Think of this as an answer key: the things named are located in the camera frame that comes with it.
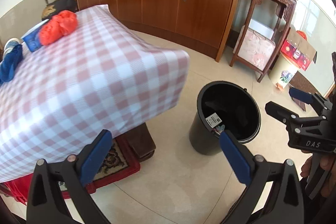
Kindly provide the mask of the person's right hand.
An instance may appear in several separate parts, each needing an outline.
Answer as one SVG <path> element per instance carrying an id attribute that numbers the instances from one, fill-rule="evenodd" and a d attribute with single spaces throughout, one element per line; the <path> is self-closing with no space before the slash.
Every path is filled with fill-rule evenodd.
<path id="1" fill-rule="evenodd" d="M 306 162 L 301 167 L 300 176 L 302 178 L 309 177 L 312 164 L 313 156 L 310 156 L 308 159 L 306 159 Z M 335 154 L 321 156 L 319 166 L 321 169 L 323 169 L 324 172 L 326 172 L 326 179 L 321 185 L 319 194 L 323 198 L 328 198 L 335 188 Z"/>

